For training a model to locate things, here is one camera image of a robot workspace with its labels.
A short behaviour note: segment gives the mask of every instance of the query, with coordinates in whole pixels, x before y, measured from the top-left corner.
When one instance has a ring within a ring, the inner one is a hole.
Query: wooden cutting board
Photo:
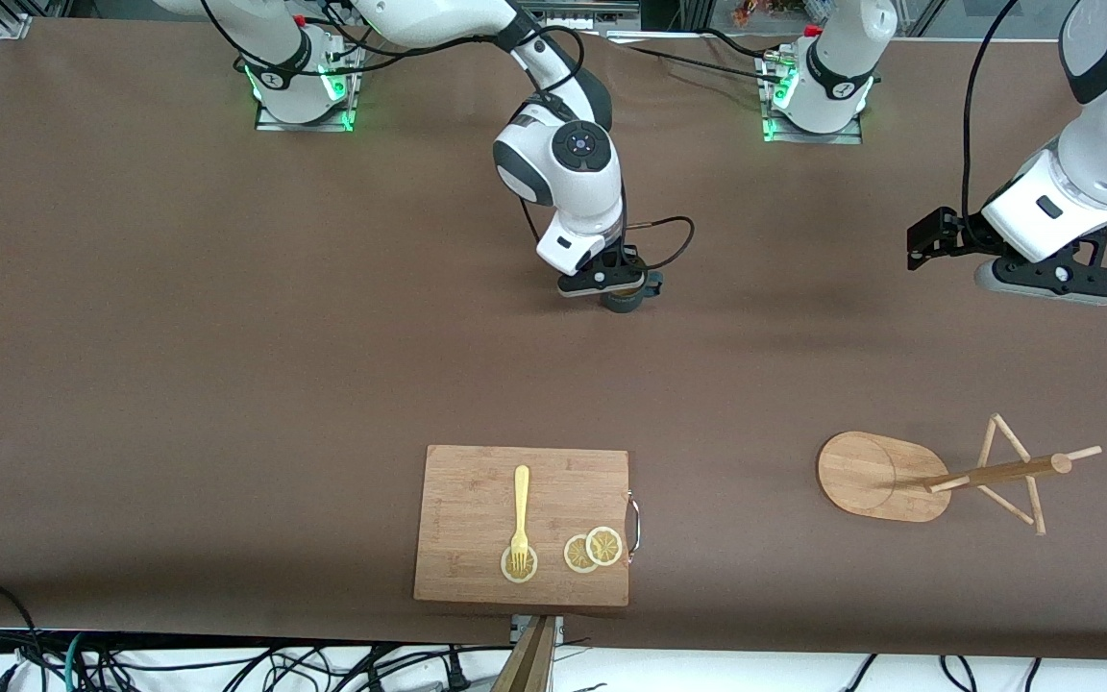
[[[515,531],[515,467],[531,469],[528,544],[536,575],[524,583],[501,575],[501,552]],[[567,539],[598,526],[618,530],[624,546],[630,455],[597,450],[454,447],[426,451],[421,537],[413,597],[418,601],[593,606],[630,600],[625,556],[589,574],[562,559]]]

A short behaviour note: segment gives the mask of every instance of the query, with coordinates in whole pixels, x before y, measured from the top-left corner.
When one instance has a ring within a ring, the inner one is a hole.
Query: brown table
[[[975,47],[892,44],[855,148],[765,144],[746,80],[588,48],[632,219],[700,229],[631,316],[532,252],[488,154],[530,87],[495,49],[370,78],[352,135],[263,135],[209,27],[0,44],[0,582],[44,627],[500,640],[503,608],[412,599],[426,444],[618,448],[632,605],[576,638],[1107,657],[1107,308],[904,270],[958,199]],[[975,196],[1074,113],[1052,44],[994,45]],[[1043,484],[1045,538],[980,495],[922,526],[818,489],[835,433],[961,469],[990,412],[1034,453],[1104,444]]]

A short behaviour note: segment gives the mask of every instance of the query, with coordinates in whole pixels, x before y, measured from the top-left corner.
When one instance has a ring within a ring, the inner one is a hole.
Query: round wooden base
[[[840,433],[818,454],[818,483],[844,512],[884,520],[934,520],[950,492],[929,492],[927,477],[948,471],[934,452],[880,434]]]

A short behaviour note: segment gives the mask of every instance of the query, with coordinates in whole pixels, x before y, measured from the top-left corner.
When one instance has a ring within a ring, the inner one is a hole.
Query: lemon slice
[[[589,574],[597,569],[597,562],[588,556],[588,534],[571,536],[566,543],[566,548],[562,548],[562,559],[566,560],[568,568],[579,574]]]
[[[589,559],[602,568],[613,565],[619,557],[623,556],[623,538],[608,526],[598,526],[589,530],[584,543],[587,543]]]
[[[501,560],[498,566],[501,568],[501,577],[506,577],[508,581],[514,581],[515,583],[526,582],[536,574],[536,550],[532,550],[532,547],[528,546],[528,568],[520,574],[510,571],[510,546],[501,549]]]

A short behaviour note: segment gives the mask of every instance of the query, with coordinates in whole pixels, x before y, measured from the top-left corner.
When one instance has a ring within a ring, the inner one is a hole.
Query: yellow fork
[[[528,467],[515,467],[515,534],[510,537],[510,574],[528,569],[528,534],[524,521],[528,517]]]

